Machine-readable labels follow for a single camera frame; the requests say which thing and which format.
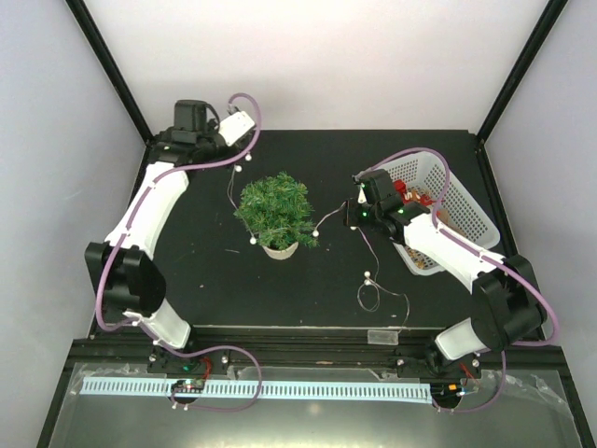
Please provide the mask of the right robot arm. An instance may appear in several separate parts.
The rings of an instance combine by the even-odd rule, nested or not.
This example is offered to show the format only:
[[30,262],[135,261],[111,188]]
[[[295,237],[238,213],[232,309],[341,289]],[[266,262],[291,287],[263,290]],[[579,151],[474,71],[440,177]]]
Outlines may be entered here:
[[463,357],[502,352],[546,322],[548,309],[526,258],[506,258],[472,244],[443,224],[434,209],[416,200],[405,202],[383,169],[363,173],[354,182],[359,193],[346,202],[346,226],[370,225],[392,242],[426,255],[472,296],[468,317],[442,330],[424,352],[430,373],[444,376]]

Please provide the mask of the white perforated plastic basket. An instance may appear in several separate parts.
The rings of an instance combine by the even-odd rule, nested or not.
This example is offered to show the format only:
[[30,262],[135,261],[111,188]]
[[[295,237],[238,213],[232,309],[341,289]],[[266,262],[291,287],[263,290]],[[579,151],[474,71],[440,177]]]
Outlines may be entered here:
[[[428,151],[401,152],[371,168],[385,170],[392,180],[402,180],[408,192],[424,194],[432,200],[445,185],[444,164]],[[500,242],[499,230],[455,174],[450,174],[450,184],[442,197],[440,210],[448,214],[449,225],[472,243],[492,249]],[[402,245],[395,245],[395,248],[415,275],[430,276],[443,271],[441,266],[420,252]]]

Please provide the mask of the small green christmas tree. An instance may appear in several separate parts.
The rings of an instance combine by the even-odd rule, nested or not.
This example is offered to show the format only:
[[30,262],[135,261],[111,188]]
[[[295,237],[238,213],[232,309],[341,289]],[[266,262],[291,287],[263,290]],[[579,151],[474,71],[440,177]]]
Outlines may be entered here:
[[308,189],[286,172],[261,177],[245,185],[234,211],[250,233],[250,244],[271,259],[290,259],[302,245],[318,245]]

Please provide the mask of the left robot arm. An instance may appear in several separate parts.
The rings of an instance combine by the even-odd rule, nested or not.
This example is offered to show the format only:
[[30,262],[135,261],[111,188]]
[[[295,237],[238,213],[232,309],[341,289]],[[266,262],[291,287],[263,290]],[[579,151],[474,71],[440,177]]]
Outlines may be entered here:
[[155,345],[168,348],[167,360],[180,372],[193,371],[201,351],[191,326],[166,298],[166,280],[154,262],[163,227],[194,172],[228,167],[247,156],[259,138],[262,116],[257,101],[248,114],[228,101],[220,118],[207,102],[179,100],[174,123],[150,144],[141,185],[117,226],[85,251],[95,293],[94,313],[104,331],[143,329]]

